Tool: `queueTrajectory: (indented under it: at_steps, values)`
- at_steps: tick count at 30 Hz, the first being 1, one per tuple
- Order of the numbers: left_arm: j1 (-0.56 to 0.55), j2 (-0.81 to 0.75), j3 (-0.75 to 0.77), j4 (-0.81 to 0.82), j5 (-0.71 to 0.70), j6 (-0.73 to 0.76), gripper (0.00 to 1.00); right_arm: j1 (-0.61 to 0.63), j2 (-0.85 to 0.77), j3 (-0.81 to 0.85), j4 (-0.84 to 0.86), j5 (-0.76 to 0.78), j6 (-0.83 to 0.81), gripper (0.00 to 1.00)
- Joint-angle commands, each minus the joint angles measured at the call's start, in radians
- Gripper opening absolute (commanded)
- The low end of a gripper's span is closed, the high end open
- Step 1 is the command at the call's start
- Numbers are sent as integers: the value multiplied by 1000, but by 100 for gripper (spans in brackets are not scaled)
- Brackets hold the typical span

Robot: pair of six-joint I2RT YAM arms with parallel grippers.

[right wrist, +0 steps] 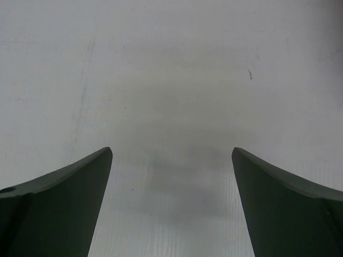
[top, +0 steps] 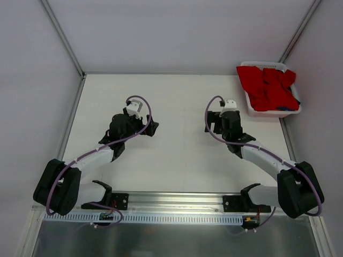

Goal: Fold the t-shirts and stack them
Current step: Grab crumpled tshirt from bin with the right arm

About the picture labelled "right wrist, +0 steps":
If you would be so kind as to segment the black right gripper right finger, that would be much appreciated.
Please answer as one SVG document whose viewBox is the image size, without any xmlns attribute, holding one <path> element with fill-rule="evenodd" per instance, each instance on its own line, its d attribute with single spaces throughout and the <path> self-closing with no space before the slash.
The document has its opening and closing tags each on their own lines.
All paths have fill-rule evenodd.
<svg viewBox="0 0 343 257">
<path fill-rule="evenodd" d="M 342 256 L 342 192 L 235 147 L 234 174 L 255 256 Z"/>
</svg>

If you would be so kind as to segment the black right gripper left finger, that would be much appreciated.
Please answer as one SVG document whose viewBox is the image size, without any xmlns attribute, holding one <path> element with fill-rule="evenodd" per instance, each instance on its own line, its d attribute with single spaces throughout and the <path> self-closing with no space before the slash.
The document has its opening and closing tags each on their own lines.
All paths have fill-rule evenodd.
<svg viewBox="0 0 343 257">
<path fill-rule="evenodd" d="M 88 256 L 112 164 L 102 148 L 1 190 L 1 256 Z"/>
</svg>

